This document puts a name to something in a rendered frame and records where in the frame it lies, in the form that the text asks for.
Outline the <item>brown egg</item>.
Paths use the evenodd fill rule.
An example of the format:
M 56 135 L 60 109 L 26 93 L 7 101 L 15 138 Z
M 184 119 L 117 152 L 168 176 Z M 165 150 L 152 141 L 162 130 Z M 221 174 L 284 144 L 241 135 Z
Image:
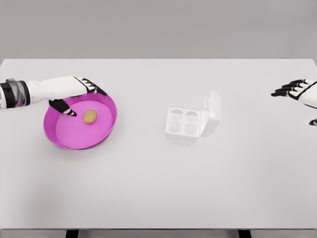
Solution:
M 93 124 L 98 118 L 98 113 L 94 109 L 89 109 L 83 114 L 84 124 Z

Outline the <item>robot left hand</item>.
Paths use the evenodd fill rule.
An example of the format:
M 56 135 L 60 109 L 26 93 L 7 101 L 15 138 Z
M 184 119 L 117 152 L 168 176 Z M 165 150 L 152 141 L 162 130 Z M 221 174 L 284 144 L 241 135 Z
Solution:
M 83 77 L 65 76 L 48 79 L 41 82 L 40 86 L 41 92 L 49 100 L 49 105 L 59 113 L 71 117 L 76 117 L 77 113 L 71 109 L 64 99 L 90 93 L 107 95 L 103 89 Z

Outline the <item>white egg box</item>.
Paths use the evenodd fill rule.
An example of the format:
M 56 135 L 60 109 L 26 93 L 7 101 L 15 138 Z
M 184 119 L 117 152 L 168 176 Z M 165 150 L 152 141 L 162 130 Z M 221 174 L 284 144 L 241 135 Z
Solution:
M 165 138 L 196 143 L 200 137 L 211 136 L 221 120 L 221 96 L 210 91 L 201 109 L 169 107 Z

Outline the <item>pink round tray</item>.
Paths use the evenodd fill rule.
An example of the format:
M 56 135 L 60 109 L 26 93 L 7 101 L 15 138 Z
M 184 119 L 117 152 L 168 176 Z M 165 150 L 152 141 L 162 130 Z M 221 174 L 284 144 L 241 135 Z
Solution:
M 117 107 L 109 95 L 89 93 L 64 101 L 77 116 L 67 116 L 49 107 L 44 117 L 44 132 L 50 142 L 61 148 L 82 150 L 102 143 L 110 135 L 116 123 Z M 97 112 L 92 124 L 83 121 L 87 110 Z

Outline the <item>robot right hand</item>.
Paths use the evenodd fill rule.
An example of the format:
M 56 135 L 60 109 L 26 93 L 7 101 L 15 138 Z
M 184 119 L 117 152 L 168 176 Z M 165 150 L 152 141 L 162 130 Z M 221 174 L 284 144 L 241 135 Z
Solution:
M 317 110 L 317 81 L 298 79 L 282 85 L 270 94 L 272 97 L 289 97 Z

